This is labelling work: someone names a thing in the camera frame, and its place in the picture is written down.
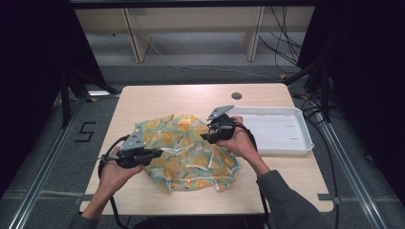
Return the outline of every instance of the person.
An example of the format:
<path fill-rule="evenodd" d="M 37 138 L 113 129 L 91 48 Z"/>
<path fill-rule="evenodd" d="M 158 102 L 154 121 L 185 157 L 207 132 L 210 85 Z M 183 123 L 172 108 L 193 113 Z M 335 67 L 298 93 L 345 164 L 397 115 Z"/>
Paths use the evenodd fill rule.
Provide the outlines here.
<path fill-rule="evenodd" d="M 232 118 L 243 123 L 240 116 Z M 257 174 L 256 182 L 268 201 L 277 228 L 328 228 L 324 216 L 309 201 L 290 189 L 278 171 L 268 168 L 244 129 L 237 127 L 232 138 L 219 140 L 217 145 L 225 147 L 228 153 L 242 157 L 253 168 Z M 81 215 L 76 214 L 73 217 L 68 228 L 96 228 L 98 219 L 110 197 L 142 168 L 139 165 L 132 169 L 123 169 L 115 161 L 108 161 L 101 173 L 100 183 L 92 201 Z"/>

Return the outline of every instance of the translucent patterned fabric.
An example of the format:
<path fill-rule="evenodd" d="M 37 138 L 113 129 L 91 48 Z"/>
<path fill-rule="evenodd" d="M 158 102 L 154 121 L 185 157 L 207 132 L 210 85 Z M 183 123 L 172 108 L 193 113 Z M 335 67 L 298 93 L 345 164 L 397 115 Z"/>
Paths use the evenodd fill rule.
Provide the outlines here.
<path fill-rule="evenodd" d="M 214 186 L 224 190 L 236 180 L 240 165 L 226 149 L 203 140 L 207 126 L 189 114 L 169 115 L 136 124 L 146 148 L 161 148 L 144 170 L 170 191 L 192 191 Z"/>

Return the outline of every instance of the gray carpet floor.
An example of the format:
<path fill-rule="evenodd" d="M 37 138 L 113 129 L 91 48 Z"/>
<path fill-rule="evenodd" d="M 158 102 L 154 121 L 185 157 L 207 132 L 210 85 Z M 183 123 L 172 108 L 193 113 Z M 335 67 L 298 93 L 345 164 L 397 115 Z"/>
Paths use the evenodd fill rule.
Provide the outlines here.
<path fill-rule="evenodd" d="M 261 51 L 263 56 L 268 57 L 266 51 Z M 106 61 L 102 54 L 98 61 Z M 273 64 L 247 64 L 247 65 L 204 65 L 206 68 L 222 68 L 242 71 L 218 71 L 214 69 L 178 69 L 167 65 L 131 64 L 117 66 L 100 65 L 107 83 L 117 89 L 128 85 L 153 85 L 153 84 L 199 84 L 199 83 L 264 83 L 277 82 L 278 76 L 283 73 Z M 299 71 L 296 67 L 284 66 L 284 70 L 290 72 Z M 291 94 L 303 94 L 303 86 L 306 78 L 298 80 L 289 86 Z M 98 88 L 92 85 L 89 90 Z M 294 104 L 301 109 L 304 99 L 293 98 Z M 96 164 L 99 149 L 107 132 L 110 120 L 117 105 L 117 97 L 98 98 L 96 102 L 87 101 L 77 114 L 73 122 L 66 142 L 63 146 L 50 176 L 41 192 L 39 200 L 35 203 L 25 228 L 65 228 L 72 215 L 78 211 L 81 195 L 85 192 L 91 172 Z M 339 109 L 331 111 L 331 125 L 336 131 L 342 145 L 347 151 L 357 173 L 360 175 L 365 187 L 370 192 L 382 217 L 389 228 L 399 229 L 405 226 L 405 208 L 395 197 L 393 190 L 388 185 L 378 168 L 364 158 L 365 148 L 362 142 L 352 129 L 351 123 L 343 118 Z M 76 142 L 86 138 L 79 133 L 84 122 L 95 124 L 86 125 L 86 131 L 94 132 L 89 142 Z M 51 150 L 62 123 L 62 108 L 59 100 L 55 101 L 52 113 L 49 116 L 47 125 L 41 133 L 34 149 L 25 160 L 20 171 L 8 192 L 0 201 L 0 228 L 7 228 L 12 216 L 18 209 L 25 192 L 32 185 L 33 180 L 41 165 Z M 313 149 L 321 173 L 330 192 L 333 194 L 333 182 L 331 178 L 330 159 L 325 142 L 312 125 L 308 124 L 309 133 L 315 144 Z M 339 205 L 339 228 L 372 228 L 366 215 L 359 204 L 352 187 L 350 186 L 339 162 L 332 153 L 334 172 L 339 197 L 342 203 Z M 335 211 L 326 213 L 325 217 L 330 228 L 335 224 Z M 122 221 L 128 222 L 130 226 L 145 218 L 123 216 Z M 99 228 L 118 228 L 112 216 L 103 216 Z"/>

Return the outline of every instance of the dark sleeve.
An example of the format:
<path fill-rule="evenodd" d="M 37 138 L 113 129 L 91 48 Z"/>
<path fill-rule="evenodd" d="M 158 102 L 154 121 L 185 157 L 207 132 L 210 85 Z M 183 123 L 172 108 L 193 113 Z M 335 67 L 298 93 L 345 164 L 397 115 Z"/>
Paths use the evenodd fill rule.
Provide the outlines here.
<path fill-rule="evenodd" d="M 69 223 L 68 229 L 96 229 L 97 225 L 98 219 L 86 219 L 77 213 Z"/>
<path fill-rule="evenodd" d="M 278 171 L 257 179 L 279 229 L 328 228 L 324 216 L 305 198 L 290 189 Z"/>

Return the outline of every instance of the person's left hand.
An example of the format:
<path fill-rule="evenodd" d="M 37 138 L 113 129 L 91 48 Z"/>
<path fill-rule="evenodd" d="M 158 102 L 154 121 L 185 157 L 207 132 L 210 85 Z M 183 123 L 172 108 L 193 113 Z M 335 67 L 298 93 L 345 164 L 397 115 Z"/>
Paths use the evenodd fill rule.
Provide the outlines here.
<path fill-rule="evenodd" d="M 117 146 L 114 148 L 112 155 L 116 155 L 119 150 Z M 101 172 L 101 178 L 98 189 L 107 192 L 111 196 L 118 191 L 126 181 L 133 175 L 138 174 L 143 169 L 143 165 L 138 165 L 134 168 L 121 168 L 114 160 L 108 161 Z"/>

